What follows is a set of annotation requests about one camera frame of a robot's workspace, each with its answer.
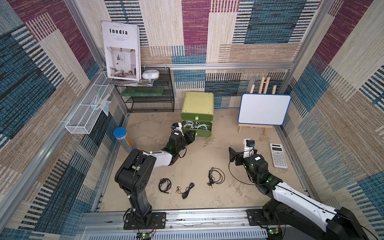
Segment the white earphones coil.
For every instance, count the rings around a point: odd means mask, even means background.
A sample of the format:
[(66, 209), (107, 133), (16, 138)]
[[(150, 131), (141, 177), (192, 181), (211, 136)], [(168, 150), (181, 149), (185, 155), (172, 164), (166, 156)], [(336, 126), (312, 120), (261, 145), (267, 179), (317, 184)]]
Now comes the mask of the white earphones coil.
[(196, 126), (195, 121), (186, 121), (185, 124), (183, 125), (183, 128), (185, 129), (194, 129)]

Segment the green drawer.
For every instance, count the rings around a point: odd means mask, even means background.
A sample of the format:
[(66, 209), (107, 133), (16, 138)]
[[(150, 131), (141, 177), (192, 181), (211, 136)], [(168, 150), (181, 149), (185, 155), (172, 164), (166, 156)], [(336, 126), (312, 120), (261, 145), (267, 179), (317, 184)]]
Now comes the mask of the green drawer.
[(214, 115), (182, 112), (181, 118), (182, 118), (182, 120), (185, 120), (185, 121), (212, 122)]
[(183, 133), (195, 132), (198, 137), (208, 138), (212, 135), (211, 122), (182, 121)]

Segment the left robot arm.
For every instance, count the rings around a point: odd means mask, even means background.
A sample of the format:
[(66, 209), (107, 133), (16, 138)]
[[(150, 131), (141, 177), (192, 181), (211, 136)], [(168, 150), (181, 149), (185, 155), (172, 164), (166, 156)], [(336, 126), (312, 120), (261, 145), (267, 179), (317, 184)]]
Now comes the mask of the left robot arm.
[(194, 142), (195, 131), (171, 132), (167, 145), (160, 152), (145, 152), (134, 149), (115, 175), (115, 182), (129, 197), (131, 207), (123, 216), (124, 230), (163, 229), (165, 214), (155, 214), (148, 201), (146, 186), (152, 171), (157, 167), (171, 166), (180, 157), (180, 152)]

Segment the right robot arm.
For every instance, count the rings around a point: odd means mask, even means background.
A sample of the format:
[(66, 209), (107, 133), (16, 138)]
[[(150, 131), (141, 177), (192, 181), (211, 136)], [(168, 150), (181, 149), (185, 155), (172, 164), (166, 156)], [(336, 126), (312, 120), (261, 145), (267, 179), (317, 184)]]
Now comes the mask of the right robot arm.
[(268, 221), (283, 219), (299, 231), (316, 240), (366, 240), (369, 229), (359, 223), (350, 210), (324, 205), (290, 187), (271, 174), (264, 157), (251, 148), (236, 152), (229, 148), (229, 160), (243, 166), (250, 184), (268, 196), (263, 216)]

